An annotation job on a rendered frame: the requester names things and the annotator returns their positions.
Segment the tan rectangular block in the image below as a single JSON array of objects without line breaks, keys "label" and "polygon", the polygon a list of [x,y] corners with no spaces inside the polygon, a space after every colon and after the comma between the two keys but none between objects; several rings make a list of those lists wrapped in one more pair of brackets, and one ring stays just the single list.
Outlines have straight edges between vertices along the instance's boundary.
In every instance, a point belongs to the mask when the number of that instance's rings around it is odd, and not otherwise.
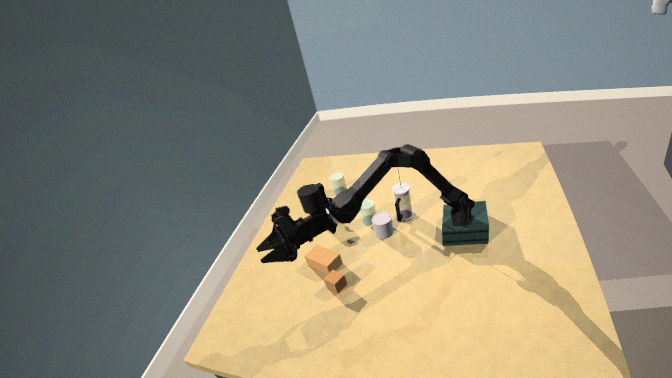
[{"label": "tan rectangular block", "polygon": [[336,271],[343,265],[340,254],[317,244],[304,257],[308,266],[324,274],[329,274],[332,270]]}]

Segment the small orange-brown cube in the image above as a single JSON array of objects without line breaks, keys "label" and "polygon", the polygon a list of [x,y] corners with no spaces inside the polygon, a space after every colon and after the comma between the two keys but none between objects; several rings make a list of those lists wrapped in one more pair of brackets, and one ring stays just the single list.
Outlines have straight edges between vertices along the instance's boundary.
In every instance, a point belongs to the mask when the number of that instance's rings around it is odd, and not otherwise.
[{"label": "small orange-brown cube", "polygon": [[347,285],[345,274],[332,270],[324,278],[327,289],[339,294]]}]

